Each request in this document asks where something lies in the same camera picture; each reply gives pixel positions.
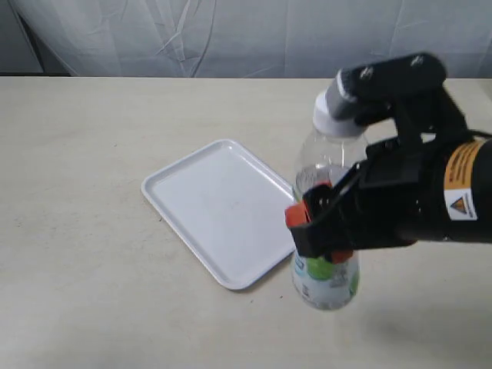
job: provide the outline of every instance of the plastic tray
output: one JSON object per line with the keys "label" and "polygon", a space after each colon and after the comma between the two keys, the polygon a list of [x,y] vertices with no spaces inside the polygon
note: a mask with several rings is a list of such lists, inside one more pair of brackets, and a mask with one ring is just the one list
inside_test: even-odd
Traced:
{"label": "plastic tray", "polygon": [[294,250],[291,186],[243,146],[220,140],[150,175],[141,190],[219,284],[241,290]]}

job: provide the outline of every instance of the white backdrop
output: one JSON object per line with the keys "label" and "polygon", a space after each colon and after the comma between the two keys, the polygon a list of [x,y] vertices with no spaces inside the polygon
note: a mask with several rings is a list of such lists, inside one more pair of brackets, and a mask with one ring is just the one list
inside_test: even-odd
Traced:
{"label": "white backdrop", "polygon": [[331,77],[422,49],[492,77],[490,0],[11,0],[73,75]]}

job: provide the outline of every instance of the bottle cap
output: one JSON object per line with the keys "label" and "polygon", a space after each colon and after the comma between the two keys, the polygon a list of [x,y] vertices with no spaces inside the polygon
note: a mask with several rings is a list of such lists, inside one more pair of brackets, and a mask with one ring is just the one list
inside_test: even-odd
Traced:
{"label": "bottle cap", "polygon": [[358,137],[365,131],[365,127],[356,125],[351,119],[345,121],[335,120],[330,116],[326,102],[326,91],[321,92],[316,97],[313,124],[319,132],[340,138]]}

